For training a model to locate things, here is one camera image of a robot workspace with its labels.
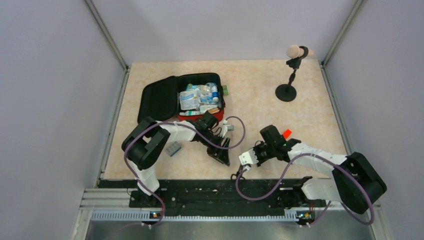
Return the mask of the blue cotton swab bag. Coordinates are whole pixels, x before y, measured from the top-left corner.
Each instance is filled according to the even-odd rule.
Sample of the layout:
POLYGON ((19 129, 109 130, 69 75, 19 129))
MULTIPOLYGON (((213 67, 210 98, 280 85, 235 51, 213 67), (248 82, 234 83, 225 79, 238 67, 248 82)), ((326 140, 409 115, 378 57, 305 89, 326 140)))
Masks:
POLYGON ((211 104, 216 103, 212 100, 212 92, 211 92, 211 88, 210 88, 210 86, 212 84, 215 84, 215 83, 209 82, 209 83, 206 83, 206 84, 199 84, 199 85, 193 85, 193 84, 190 83, 186 86, 185 90, 186 91, 197 90, 199 102, 201 104, 211 105, 211 104))

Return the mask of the white blue dressing pouch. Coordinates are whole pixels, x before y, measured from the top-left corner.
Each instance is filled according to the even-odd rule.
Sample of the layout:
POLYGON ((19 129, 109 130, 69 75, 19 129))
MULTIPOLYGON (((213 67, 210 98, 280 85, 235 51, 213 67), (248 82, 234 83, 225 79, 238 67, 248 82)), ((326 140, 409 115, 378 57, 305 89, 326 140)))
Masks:
POLYGON ((198 91, 196 89, 182 91, 179 93, 180 108, 184 111, 194 110, 200 107, 198 91))

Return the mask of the white blue spray bottle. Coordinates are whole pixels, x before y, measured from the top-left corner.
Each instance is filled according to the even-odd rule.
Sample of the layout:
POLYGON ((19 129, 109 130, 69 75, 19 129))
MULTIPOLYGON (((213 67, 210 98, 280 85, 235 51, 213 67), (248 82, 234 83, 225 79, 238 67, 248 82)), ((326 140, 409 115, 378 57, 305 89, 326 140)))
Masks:
POLYGON ((212 84, 210 86, 210 90, 212 93, 212 100, 214 103, 217 103, 219 101, 219 92, 218 92, 218 86, 216 84, 212 84))

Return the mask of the amber medicine bottle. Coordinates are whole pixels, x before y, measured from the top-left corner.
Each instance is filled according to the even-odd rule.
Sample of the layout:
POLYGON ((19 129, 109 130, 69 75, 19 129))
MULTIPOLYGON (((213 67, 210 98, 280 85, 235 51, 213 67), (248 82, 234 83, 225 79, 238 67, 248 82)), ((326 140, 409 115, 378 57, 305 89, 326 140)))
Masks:
POLYGON ((215 107, 215 108, 208 109, 207 112, 210 114, 216 114, 216 113, 219 113, 220 110, 221 109, 219 107, 215 107))

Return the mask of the teal gauze packet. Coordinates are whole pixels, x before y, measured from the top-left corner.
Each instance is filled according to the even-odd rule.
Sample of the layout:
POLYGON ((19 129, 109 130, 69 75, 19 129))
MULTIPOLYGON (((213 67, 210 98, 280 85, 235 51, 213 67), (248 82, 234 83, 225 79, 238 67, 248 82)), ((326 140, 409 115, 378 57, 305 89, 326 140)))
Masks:
POLYGON ((217 108, 218 106, 216 105, 216 104, 204 104, 204 105, 201 105, 200 107, 199 107, 199 111, 200 111, 200 113, 201 114, 204 114, 205 112, 207 112, 208 110, 212 110, 212 109, 215 109, 215 108, 217 108))

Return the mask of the clear white cap bottle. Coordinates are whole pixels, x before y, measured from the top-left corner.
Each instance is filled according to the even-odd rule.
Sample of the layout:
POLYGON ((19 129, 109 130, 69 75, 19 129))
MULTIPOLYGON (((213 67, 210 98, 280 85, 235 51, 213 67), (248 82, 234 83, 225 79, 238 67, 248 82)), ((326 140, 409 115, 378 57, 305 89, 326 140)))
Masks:
POLYGON ((195 110, 188 110, 188 111, 180 112, 179 115, 180 116, 198 116, 198 115, 201 115, 201 112, 195 111, 195 110))

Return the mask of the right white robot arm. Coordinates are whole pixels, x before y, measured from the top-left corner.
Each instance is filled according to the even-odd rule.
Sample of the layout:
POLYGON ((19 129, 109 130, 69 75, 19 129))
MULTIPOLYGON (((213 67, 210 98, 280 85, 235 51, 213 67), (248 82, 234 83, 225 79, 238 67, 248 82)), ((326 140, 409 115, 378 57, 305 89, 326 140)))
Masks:
POLYGON ((311 178, 293 192, 293 200, 299 206, 307 206, 312 200, 335 201, 356 214, 364 214, 388 189, 360 152, 326 152, 295 138, 285 139, 274 125, 263 128, 260 134, 263 140, 240 156, 241 162, 260 166, 277 159, 326 176, 311 178))

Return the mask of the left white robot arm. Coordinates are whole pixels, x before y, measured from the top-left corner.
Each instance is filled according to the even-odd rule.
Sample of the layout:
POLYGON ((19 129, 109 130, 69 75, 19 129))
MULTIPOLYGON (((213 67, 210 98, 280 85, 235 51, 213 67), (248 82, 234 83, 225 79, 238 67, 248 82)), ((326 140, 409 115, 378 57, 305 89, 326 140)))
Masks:
POLYGON ((205 113, 196 120, 156 121, 144 118, 125 138, 121 145, 124 162, 135 176, 141 200, 149 207, 160 202, 160 187, 156 176, 155 163, 165 145, 173 142, 199 142, 206 146, 208 156, 226 166, 230 165, 230 138, 218 135, 213 128, 219 120, 211 113, 205 113))

